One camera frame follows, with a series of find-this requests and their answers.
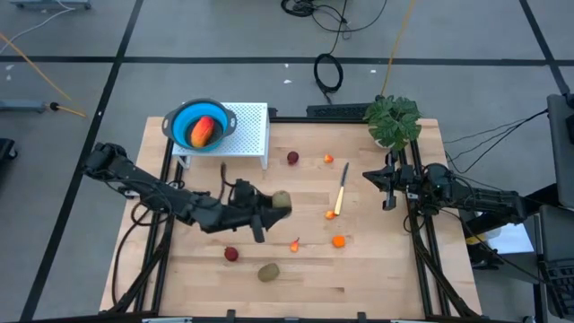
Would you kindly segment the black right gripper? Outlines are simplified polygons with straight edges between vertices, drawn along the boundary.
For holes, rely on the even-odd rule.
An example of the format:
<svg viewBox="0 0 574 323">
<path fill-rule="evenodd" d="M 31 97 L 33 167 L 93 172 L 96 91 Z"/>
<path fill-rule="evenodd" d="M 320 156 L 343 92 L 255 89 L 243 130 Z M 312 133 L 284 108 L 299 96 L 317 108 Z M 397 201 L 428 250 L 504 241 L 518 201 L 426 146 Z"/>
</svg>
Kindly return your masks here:
<svg viewBox="0 0 574 323">
<path fill-rule="evenodd" d="M 408 198 L 418 197 L 409 192 L 409 187 L 414 185 L 417 179 L 414 167 L 407 163 L 404 151 L 390 151 L 385 157 L 385 164 L 383 169 L 364 171 L 362 176 L 379 191 L 387 193 L 383 209 L 393 210 L 396 207 L 396 190 L 406 193 Z"/>
</svg>

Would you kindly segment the white paper sheet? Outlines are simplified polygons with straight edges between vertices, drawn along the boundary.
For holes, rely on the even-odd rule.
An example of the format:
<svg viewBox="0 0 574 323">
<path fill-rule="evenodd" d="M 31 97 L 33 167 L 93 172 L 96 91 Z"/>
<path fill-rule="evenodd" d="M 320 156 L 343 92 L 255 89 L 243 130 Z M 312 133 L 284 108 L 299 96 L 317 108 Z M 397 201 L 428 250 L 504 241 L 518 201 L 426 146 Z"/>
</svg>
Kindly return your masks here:
<svg viewBox="0 0 574 323">
<path fill-rule="evenodd" d="M 515 254 L 523 251 L 522 239 L 525 228 L 523 224 L 507 224 L 485 233 L 488 245 L 500 254 Z"/>
</svg>

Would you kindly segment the grey computer monitor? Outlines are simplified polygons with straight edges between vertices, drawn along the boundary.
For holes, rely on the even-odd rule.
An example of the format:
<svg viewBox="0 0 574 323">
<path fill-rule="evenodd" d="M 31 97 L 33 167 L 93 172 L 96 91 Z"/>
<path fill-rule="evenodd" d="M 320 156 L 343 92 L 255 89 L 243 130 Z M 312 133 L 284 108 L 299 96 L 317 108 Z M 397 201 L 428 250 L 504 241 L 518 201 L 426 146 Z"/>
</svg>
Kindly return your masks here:
<svg viewBox="0 0 574 323">
<path fill-rule="evenodd" d="M 574 108 L 562 95 L 546 100 L 558 196 L 562 205 L 574 208 Z"/>
</svg>

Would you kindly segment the black floor object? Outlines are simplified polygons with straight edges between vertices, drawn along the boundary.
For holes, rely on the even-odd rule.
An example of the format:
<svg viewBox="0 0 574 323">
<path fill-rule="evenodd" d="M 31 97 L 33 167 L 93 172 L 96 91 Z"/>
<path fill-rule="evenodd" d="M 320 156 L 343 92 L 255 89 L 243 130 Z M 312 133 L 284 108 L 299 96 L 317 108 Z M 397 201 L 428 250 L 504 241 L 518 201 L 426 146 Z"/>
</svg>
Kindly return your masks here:
<svg viewBox="0 0 574 323">
<path fill-rule="evenodd" d="M 0 138 L 0 162 L 14 160 L 17 156 L 15 141 L 9 138 Z"/>
</svg>

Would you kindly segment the grey stand foot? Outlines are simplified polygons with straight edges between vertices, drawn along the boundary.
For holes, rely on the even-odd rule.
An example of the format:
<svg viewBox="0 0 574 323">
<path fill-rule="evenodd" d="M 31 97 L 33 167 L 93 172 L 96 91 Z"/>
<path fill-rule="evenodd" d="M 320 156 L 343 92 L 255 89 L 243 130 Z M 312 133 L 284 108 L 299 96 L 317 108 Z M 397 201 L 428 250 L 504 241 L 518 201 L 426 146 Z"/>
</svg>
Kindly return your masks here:
<svg viewBox="0 0 574 323">
<path fill-rule="evenodd" d="M 19 9 L 91 9 L 91 0 L 9 0 Z"/>
<path fill-rule="evenodd" d="M 46 103 L 41 100 L 2 100 L 0 111 L 38 112 L 46 111 Z"/>
</svg>

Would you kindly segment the blue collapsible bowl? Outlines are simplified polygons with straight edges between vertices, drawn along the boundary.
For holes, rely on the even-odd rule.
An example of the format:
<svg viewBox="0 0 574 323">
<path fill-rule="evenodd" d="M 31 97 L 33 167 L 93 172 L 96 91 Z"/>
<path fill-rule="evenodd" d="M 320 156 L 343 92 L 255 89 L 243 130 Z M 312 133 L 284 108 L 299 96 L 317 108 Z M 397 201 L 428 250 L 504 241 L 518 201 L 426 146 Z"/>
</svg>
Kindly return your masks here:
<svg viewBox="0 0 574 323">
<path fill-rule="evenodd" d="M 205 144 L 199 147 L 192 144 L 192 133 L 203 117 L 213 121 L 213 131 Z M 203 153 L 215 149 L 224 138 L 232 135 L 237 124 L 236 114 L 219 101 L 196 99 L 184 102 L 169 112 L 163 119 L 162 133 L 181 147 Z"/>
</svg>

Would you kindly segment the black laptop computer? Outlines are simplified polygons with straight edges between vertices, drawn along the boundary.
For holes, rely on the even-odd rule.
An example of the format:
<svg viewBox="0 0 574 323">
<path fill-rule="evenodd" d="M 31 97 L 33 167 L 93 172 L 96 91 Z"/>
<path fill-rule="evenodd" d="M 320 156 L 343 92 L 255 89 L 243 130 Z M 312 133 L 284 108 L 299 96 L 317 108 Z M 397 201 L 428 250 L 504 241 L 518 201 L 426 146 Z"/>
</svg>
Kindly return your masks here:
<svg viewBox="0 0 574 323">
<path fill-rule="evenodd" d="M 574 322 L 574 211 L 540 207 L 542 270 L 553 316 Z"/>
</svg>

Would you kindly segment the red yellow toy mango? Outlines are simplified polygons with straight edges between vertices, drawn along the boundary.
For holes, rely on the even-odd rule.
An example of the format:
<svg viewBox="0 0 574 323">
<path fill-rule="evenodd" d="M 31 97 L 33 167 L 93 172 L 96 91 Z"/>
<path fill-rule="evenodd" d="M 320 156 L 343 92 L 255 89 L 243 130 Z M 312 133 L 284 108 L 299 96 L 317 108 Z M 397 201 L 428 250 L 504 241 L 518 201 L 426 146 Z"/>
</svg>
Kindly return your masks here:
<svg viewBox="0 0 574 323">
<path fill-rule="evenodd" d="M 195 148 L 205 147 L 213 134 L 215 122 L 209 116 L 200 117 L 195 123 L 191 135 L 190 143 Z"/>
</svg>

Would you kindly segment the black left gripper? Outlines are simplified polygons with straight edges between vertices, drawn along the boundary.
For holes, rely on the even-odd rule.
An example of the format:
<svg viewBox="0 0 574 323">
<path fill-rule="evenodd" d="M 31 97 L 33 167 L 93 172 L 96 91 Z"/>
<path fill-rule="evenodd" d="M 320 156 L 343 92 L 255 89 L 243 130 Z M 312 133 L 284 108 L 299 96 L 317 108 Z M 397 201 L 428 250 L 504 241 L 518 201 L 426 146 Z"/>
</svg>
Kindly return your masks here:
<svg viewBox="0 0 574 323">
<path fill-rule="evenodd" d="M 267 194 L 251 185 L 249 181 L 237 179 L 231 185 L 228 204 L 223 208 L 223 227 L 236 231 L 239 227 L 249 226 L 255 242 L 264 242 L 263 209 L 269 207 L 270 200 L 279 195 L 281 190 Z M 266 223 L 275 224 L 289 217 L 291 212 L 291 207 L 269 208 L 266 210 Z"/>
</svg>

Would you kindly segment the black power strip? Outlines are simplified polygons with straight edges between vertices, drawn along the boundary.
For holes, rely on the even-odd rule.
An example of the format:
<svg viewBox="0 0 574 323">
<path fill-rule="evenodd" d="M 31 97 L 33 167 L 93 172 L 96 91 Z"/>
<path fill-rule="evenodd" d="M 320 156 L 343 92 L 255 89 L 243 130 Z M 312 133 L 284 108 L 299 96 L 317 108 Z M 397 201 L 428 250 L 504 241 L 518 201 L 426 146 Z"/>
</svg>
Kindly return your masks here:
<svg viewBox="0 0 574 323">
<path fill-rule="evenodd" d="M 309 118 L 362 119 L 369 105 L 369 103 L 309 105 L 306 112 Z"/>
</svg>

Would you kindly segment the white perforated metal shelf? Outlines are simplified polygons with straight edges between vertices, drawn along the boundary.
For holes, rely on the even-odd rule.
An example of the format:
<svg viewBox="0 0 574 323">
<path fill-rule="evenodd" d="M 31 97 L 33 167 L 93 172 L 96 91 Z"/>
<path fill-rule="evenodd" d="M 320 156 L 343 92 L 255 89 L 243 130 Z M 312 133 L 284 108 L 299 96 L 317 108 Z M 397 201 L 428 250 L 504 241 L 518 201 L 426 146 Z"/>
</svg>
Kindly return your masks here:
<svg viewBox="0 0 574 323">
<path fill-rule="evenodd" d="M 172 155 L 188 169 L 192 157 L 258 157 L 263 170 L 268 166 L 270 121 L 266 103 L 224 102 L 226 110 L 235 114 L 234 132 L 221 144 L 206 152 L 194 151 L 174 144 Z"/>
</svg>

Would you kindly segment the green potted plant, white pot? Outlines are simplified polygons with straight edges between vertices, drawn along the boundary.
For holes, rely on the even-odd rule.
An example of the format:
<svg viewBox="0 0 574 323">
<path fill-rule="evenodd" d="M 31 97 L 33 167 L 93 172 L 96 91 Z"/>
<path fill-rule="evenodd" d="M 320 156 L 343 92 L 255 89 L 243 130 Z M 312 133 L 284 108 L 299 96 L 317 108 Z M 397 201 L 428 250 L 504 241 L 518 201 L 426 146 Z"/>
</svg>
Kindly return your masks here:
<svg viewBox="0 0 574 323">
<path fill-rule="evenodd" d="M 394 96 L 377 97 L 366 109 L 363 119 L 369 133 L 382 147 L 400 151 L 416 140 L 422 131 L 422 117 L 414 100 Z"/>
</svg>

